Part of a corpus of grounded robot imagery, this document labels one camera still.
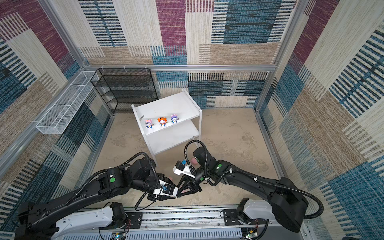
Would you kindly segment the purple penguin toy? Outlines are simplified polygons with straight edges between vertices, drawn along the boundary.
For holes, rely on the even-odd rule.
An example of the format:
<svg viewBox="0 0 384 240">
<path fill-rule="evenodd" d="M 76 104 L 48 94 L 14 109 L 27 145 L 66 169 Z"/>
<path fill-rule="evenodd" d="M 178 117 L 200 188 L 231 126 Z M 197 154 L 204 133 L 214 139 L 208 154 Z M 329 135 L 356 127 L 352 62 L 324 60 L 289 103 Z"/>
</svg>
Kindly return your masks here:
<svg viewBox="0 0 384 240">
<path fill-rule="evenodd" d="M 171 121 L 173 124 L 177 123 L 178 120 L 179 120 L 178 115 L 176 115 L 176 114 L 171 115 Z"/>
</svg>

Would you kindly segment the orange-haired doll figure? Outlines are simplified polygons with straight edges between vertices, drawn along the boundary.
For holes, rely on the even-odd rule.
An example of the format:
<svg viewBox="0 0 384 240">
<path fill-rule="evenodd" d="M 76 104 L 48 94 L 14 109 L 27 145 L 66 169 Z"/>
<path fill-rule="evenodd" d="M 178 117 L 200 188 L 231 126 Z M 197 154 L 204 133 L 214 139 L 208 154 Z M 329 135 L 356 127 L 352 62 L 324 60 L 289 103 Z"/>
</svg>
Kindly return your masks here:
<svg viewBox="0 0 384 240">
<path fill-rule="evenodd" d="M 168 120 L 167 120 L 167 118 L 165 118 L 165 117 L 160 117 L 160 118 L 158 118 L 158 122 L 160 123 L 160 125 L 161 125 L 162 127 L 165 127 L 166 124 L 168 123 Z"/>
</svg>

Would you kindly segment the pink-haired doll figure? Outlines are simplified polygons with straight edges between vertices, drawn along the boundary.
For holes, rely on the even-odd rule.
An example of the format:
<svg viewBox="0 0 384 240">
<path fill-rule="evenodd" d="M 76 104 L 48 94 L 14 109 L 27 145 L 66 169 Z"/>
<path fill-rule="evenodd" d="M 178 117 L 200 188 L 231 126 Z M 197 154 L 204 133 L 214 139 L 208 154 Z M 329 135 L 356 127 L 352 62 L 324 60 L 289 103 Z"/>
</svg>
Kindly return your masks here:
<svg viewBox="0 0 384 240">
<path fill-rule="evenodd" d="M 145 120 L 145 125 L 147 129 L 153 128 L 153 121 L 151 119 Z"/>
</svg>

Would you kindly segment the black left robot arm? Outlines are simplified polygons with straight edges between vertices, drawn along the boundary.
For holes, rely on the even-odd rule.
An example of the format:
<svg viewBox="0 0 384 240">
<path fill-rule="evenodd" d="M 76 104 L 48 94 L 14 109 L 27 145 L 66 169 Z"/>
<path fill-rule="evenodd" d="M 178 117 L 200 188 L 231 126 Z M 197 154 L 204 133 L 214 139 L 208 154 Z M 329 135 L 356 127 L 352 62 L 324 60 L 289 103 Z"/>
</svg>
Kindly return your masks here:
<svg viewBox="0 0 384 240">
<path fill-rule="evenodd" d="M 21 204 L 15 239 L 48 240 L 59 231 L 57 221 L 78 210 L 125 195 L 131 189 L 146 192 L 160 188 L 155 167 L 155 161 L 146 153 L 137 153 L 115 168 L 96 172 L 83 186 L 66 195 L 38 204 Z"/>
</svg>

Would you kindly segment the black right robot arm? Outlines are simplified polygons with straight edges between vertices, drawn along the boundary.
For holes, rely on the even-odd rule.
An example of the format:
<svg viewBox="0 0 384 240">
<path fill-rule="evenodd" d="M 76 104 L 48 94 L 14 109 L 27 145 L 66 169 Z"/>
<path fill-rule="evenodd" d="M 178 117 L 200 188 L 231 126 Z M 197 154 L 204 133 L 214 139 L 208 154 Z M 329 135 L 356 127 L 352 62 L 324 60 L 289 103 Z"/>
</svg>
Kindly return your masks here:
<svg viewBox="0 0 384 240">
<path fill-rule="evenodd" d="M 264 178 L 236 167 L 234 164 L 216 160 L 205 144 L 196 141 L 200 147 L 193 156 L 200 167 L 192 176 L 183 174 L 177 197 L 202 191 L 200 184 L 207 182 L 212 187 L 218 184 L 235 186 L 266 201 L 275 220 L 287 230 L 298 233 L 304 220 L 315 219 L 324 212 L 324 205 L 316 196 L 298 189 L 288 178 L 280 180 Z"/>
</svg>

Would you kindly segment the white two-tier shelf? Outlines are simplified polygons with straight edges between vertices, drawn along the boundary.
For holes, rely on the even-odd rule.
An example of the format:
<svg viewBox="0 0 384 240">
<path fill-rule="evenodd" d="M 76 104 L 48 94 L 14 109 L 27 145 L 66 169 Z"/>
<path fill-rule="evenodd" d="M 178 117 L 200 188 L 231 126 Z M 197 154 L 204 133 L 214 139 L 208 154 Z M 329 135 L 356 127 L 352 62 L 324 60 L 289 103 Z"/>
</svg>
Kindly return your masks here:
<svg viewBox="0 0 384 240">
<path fill-rule="evenodd" d="M 132 105 L 132 110 L 153 160 L 173 147 L 201 139 L 203 111 L 186 89 L 145 105 Z M 171 121 L 174 114 L 179 118 L 175 124 Z M 160 117 L 167 118 L 165 127 L 158 122 Z M 152 129 L 146 128 L 145 120 L 148 119 L 153 121 Z"/>
</svg>

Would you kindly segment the pink pig toy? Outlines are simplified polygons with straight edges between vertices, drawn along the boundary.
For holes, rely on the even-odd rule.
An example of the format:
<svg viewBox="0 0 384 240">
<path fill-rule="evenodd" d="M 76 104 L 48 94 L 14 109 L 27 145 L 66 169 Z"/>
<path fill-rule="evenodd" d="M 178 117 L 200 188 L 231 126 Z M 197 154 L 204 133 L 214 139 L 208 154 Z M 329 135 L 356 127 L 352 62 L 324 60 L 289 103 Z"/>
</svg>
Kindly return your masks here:
<svg viewBox="0 0 384 240">
<path fill-rule="evenodd" d="M 192 159 L 192 164 L 193 164 L 193 165 L 198 165 L 198 164 L 199 164 L 199 162 L 197 161 L 197 159 L 196 159 L 196 158 L 193 158 L 193 159 Z"/>
</svg>

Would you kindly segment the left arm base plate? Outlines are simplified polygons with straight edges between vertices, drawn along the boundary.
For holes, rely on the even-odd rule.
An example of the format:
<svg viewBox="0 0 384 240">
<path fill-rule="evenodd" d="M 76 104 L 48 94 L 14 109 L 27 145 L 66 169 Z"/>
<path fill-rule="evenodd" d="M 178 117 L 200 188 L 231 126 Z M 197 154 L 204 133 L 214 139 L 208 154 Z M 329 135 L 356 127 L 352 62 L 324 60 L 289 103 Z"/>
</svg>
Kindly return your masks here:
<svg viewBox="0 0 384 240">
<path fill-rule="evenodd" d="M 126 220 L 124 221 L 122 230 L 140 229 L 143 220 L 143 212 L 133 211 L 126 212 Z"/>
</svg>

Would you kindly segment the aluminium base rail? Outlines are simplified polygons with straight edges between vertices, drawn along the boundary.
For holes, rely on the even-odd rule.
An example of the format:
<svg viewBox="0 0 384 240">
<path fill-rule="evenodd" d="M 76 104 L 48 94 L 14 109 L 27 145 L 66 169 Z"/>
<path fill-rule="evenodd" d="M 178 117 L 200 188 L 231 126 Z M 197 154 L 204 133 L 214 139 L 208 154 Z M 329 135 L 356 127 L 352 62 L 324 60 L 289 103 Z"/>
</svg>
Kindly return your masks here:
<svg viewBox="0 0 384 240">
<path fill-rule="evenodd" d="M 140 229 L 112 228 L 112 213 L 105 209 L 79 212 L 59 223 L 63 233 L 55 240 L 250 240 L 262 234 L 263 240 L 314 240 L 313 228 L 302 225 L 299 233 L 282 227 L 266 203 L 256 201 L 253 209 L 268 212 L 265 224 L 225 226 L 221 210 L 236 209 L 235 205 L 150 207 L 143 212 Z"/>
</svg>

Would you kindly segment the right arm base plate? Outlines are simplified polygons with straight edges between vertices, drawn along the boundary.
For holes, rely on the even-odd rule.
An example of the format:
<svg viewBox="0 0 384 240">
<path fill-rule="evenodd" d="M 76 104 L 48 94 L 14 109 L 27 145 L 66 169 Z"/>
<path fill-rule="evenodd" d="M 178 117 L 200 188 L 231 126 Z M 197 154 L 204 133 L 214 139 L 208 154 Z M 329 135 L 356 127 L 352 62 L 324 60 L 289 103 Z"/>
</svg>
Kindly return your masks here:
<svg viewBox="0 0 384 240">
<path fill-rule="evenodd" d="M 268 212 L 260 209 L 224 209 L 220 212 L 225 226 L 256 225 L 257 223 L 263 225 L 269 220 L 269 216 Z"/>
</svg>

